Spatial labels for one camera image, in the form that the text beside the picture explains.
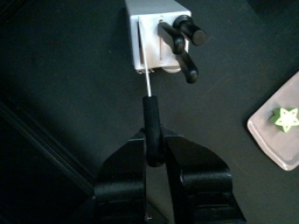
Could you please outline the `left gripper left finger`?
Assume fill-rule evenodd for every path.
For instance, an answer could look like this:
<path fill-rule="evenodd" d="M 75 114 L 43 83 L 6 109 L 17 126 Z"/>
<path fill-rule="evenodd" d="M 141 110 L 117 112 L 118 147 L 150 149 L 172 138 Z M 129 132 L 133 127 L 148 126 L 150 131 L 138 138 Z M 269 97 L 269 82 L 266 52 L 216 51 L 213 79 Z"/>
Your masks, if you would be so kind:
<path fill-rule="evenodd" d="M 94 184 L 94 224 L 145 224 L 145 134 L 106 158 Z"/>

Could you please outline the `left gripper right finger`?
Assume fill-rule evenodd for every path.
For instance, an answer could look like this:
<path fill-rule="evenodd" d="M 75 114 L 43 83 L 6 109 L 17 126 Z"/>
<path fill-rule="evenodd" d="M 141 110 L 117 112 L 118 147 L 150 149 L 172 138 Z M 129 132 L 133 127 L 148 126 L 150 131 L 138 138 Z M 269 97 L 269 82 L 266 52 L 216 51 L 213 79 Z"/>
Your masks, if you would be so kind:
<path fill-rule="evenodd" d="M 162 140 L 173 223 L 246 224 L 221 158 L 168 129 L 162 130 Z"/>

